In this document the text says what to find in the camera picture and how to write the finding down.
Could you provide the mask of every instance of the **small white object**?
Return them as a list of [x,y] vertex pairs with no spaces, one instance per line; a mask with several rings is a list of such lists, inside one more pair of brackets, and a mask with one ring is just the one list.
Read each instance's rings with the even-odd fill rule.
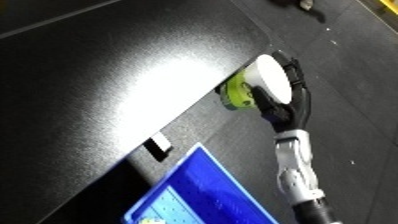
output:
[[289,104],[292,89],[282,66],[270,55],[260,55],[245,69],[245,81],[262,87],[277,103]]
[[151,137],[154,142],[158,145],[158,147],[163,151],[166,152],[168,149],[171,148],[170,141],[162,134],[162,132],[156,133],[154,136]]

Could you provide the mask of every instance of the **cylindrical object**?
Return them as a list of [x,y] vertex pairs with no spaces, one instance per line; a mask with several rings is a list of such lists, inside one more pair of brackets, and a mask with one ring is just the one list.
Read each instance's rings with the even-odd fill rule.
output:
[[221,101],[234,110],[256,107],[251,88],[259,86],[276,102],[289,104],[292,90],[282,66],[269,55],[260,55],[220,87]]
[[300,203],[293,206],[293,210],[299,224],[342,224],[326,198]]
[[260,86],[276,102],[289,104],[292,89],[282,66],[270,55],[260,55],[245,69],[245,81],[250,86]]

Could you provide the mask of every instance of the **yellow object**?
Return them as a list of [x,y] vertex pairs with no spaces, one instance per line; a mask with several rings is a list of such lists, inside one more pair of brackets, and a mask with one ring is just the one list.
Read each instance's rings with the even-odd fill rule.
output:
[[221,102],[230,110],[256,107],[250,86],[245,82],[245,70],[240,71],[221,86]]
[[160,219],[143,219],[139,224],[166,224],[166,221]]
[[385,6],[398,15],[398,2],[393,0],[380,0]]

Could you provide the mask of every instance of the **black tabletop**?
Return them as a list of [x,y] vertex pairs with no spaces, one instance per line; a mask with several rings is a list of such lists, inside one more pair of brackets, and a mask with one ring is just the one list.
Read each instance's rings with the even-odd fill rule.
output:
[[36,223],[260,54],[228,0],[124,0],[0,39],[0,223]]

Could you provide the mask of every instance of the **blue plastic bin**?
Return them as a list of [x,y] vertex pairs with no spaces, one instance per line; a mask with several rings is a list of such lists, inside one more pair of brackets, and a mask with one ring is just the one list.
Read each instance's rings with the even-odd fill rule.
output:
[[200,144],[123,217],[123,223],[277,224]]

